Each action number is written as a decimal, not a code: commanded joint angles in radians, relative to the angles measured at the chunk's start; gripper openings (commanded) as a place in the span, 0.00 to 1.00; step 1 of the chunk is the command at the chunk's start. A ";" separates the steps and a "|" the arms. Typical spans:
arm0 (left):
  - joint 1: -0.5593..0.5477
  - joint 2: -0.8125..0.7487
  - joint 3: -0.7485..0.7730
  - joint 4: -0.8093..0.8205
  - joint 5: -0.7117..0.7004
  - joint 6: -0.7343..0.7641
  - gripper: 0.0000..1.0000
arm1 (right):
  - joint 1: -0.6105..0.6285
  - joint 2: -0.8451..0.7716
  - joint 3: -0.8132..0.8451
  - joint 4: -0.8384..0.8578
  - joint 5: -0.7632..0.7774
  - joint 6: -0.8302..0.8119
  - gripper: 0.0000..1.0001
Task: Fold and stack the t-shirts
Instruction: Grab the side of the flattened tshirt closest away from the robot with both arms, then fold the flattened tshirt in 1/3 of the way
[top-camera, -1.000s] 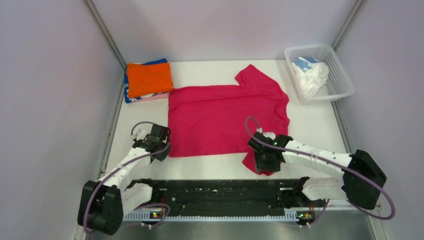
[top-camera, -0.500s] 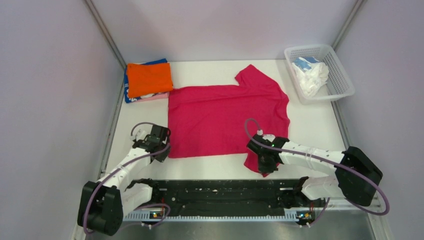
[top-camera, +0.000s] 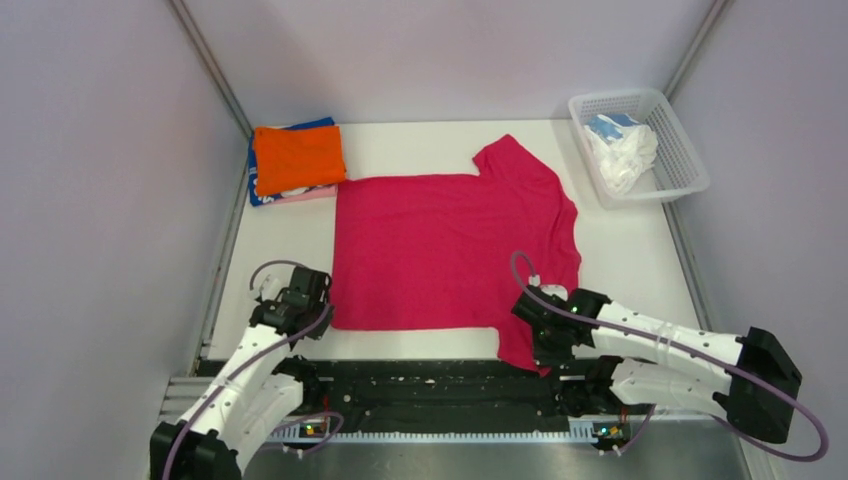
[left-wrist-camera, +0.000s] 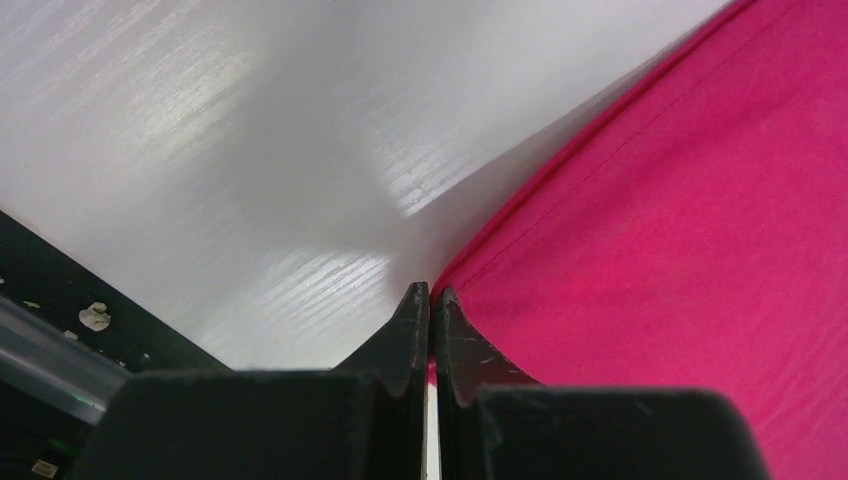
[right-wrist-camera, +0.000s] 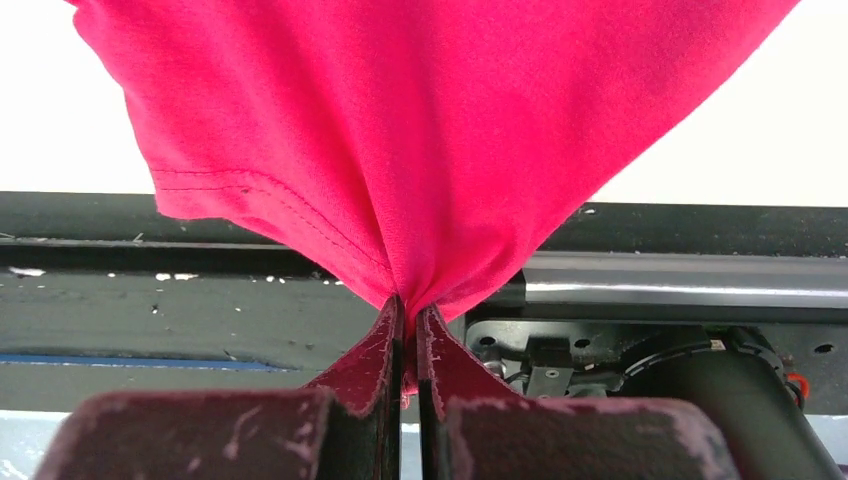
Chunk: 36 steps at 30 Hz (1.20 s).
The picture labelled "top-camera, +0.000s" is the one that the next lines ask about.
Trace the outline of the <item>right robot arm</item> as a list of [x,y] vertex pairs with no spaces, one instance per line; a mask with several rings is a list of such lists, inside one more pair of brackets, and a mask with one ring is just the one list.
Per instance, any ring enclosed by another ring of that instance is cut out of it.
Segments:
[[[796,398],[802,375],[766,330],[744,336],[690,329],[630,309],[585,289],[529,287],[512,312],[532,329],[534,360],[561,376],[558,400],[569,416],[613,414],[637,405],[715,416],[771,444],[788,439],[794,409],[747,372]],[[586,360],[576,379],[566,364]]]

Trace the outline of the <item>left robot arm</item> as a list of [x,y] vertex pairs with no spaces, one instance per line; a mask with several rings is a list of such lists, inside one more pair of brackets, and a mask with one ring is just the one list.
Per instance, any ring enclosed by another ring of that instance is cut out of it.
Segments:
[[288,261],[286,283],[251,276],[255,307],[234,353],[175,422],[161,422],[149,442],[152,479],[240,479],[266,439],[292,412],[319,404],[320,386],[279,371],[294,344],[318,339],[332,318],[331,276]]

